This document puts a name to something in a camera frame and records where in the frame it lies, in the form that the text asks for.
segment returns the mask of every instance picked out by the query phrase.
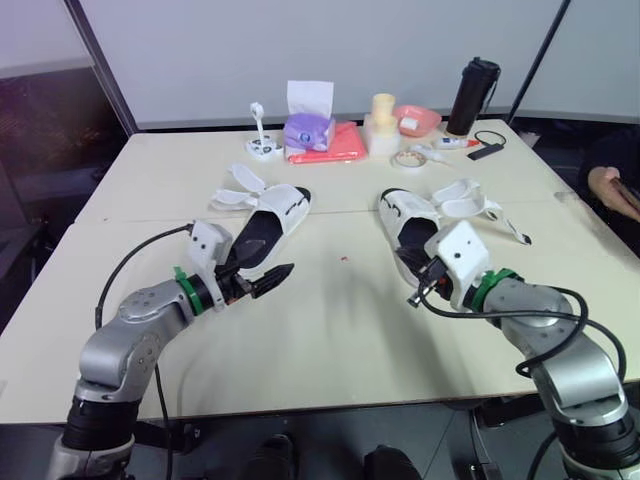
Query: person's hand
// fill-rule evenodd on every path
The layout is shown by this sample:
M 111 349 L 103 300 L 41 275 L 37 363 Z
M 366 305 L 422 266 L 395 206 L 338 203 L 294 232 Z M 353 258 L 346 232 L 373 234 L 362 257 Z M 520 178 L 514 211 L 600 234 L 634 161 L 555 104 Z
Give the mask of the person's hand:
M 589 188 L 605 207 L 640 222 L 640 212 L 611 183 L 614 178 L 620 178 L 617 168 L 596 167 L 589 172 Z

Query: green ring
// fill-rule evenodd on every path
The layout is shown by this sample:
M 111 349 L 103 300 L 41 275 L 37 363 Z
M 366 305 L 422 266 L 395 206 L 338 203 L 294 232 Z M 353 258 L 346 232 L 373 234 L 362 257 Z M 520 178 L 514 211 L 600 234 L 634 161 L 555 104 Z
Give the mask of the green ring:
M 173 267 L 173 270 L 176 272 L 176 276 L 175 276 L 176 282 L 180 284 L 180 286 L 184 290 L 184 293 L 186 293 L 187 296 L 189 297 L 189 302 L 191 303 L 191 306 L 193 307 L 193 311 L 197 317 L 202 312 L 204 312 L 204 308 L 202 307 L 202 302 L 200 301 L 200 297 L 198 297 L 198 294 L 194 290 L 193 285 L 191 285 L 191 282 L 187 278 L 187 274 L 184 273 L 180 267 Z
M 498 273 L 495 273 L 493 270 L 487 271 L 484 277 L 482 277 L 482 283 L 473 296 L 473 300 L 471 301 L 471 310 L 473 310 L 474 312 L 481 312 L 482 304 L 485 297 L 489 293 L 489 290 L 495 287 L 501 280 L 513 276 L 516 276 L 516 272 L 508 268 L 503 268 Z

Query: pink bowl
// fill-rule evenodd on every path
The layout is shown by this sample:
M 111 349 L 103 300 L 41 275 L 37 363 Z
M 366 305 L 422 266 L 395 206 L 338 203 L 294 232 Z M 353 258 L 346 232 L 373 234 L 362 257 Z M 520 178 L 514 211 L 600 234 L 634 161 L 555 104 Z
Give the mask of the pink bowl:
M 409 137 L 423 137 L 442 122 L 442 117 L 438 113 L 417 105 L 401 105 L 396 107 L 393 109 L 393 116 L 398 119 L 398 130 L 400 130 L 400 133 Z M 416 128 L 402 126 L 401 123 L 404 118 L 415 120 L 415 122 L 417 122 Z

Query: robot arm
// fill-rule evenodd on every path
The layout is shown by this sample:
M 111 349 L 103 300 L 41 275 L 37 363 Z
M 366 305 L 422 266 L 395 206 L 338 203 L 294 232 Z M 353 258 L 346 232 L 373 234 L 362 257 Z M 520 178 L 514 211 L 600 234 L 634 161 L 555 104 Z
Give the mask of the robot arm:
M 197 273 L 187 277 L 176 269 L 174 280 L 132 293 L 91 336 L 80 356 L 64 433 L 54 445 L 49 480 L 125 478 L 138 407 L 163 348 L 197 315 L 221 311 L 247 294 L 257 298 L 293 268 L 280 265 L 247 281 L 237 266 L 225 264 L 231 241 L 222 227 L 196 222 L 189 254 Z
M 427 286 L 409 303 L 418 306 L 435 289 L 459 312 L 495 315 L 499 328 L 526 359 L 563 342 L 575 321 L 554 316 L 572 313 L 564 295 L 525 283 L 515 272 L 491 271 L 489 253 L 471 225 L 452 224 L 425 245 L 428 265 L 410 265 Z M 398 252 L 407 262 L 410 252 Z M 516 310 L 547 316 L 510 316 Z M 584 333 L 564 350 L 529 369 L 558 434 L 567 472 L 587 480 L 640 479 L 640 438 L 629 413 L 620 379 L 608 355 Z

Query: white tissue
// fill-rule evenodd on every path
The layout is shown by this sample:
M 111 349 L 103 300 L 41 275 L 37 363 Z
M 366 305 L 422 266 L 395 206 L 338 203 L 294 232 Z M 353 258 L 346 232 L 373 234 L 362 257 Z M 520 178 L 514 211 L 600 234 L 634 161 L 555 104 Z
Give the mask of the white tissue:
M 325 118 L 331 118 L 333 82 L 289 80 L 287 82 L 287 105 L 290 115 L 315 113 Z

